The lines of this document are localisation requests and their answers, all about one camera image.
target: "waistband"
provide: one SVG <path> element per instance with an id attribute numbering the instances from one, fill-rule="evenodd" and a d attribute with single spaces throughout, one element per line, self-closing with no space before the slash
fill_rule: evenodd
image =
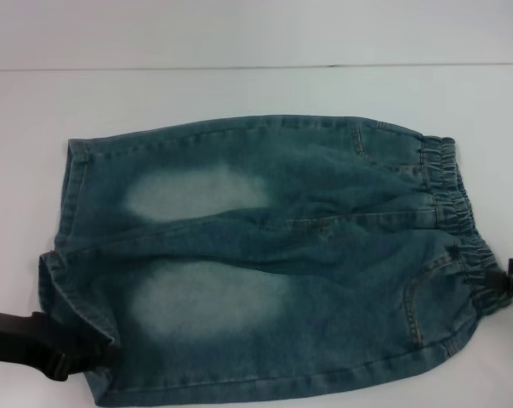
<path id="1" fill-rule="evenodd" d="M 510 304 L 511 296 L 487 287 L 487 272 L 499 269 L 499 266 L 477 231 L 456 162 L 454 140 L 424 137 L 421 159 L 426 183 L 436 203 L 437 228 L 456 237 L 477 313 L 480 317 L 490 315 Z"/>

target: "denim shorts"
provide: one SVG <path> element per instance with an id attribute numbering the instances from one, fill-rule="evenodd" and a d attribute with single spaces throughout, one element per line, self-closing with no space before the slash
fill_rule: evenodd
<path id="1" fill-rule="evenodd" d="M 97 405 L 226 403 L 428 371 L 510 302 L 497 268 L 452 139 L 255 116 L 71 140 L 39 291 L 120 347 Z"/>

